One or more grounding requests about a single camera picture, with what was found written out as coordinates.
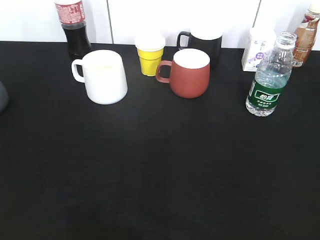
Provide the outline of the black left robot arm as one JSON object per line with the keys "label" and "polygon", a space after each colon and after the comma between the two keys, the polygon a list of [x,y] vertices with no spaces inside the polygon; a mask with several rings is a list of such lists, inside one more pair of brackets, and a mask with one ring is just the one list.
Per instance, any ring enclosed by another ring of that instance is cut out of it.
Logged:
{"label": "black left robot arm", "polygon": [[9,103],[9,95],[8,92],[3,85],[3,83],[0,81],[0,112],[2,113]]}

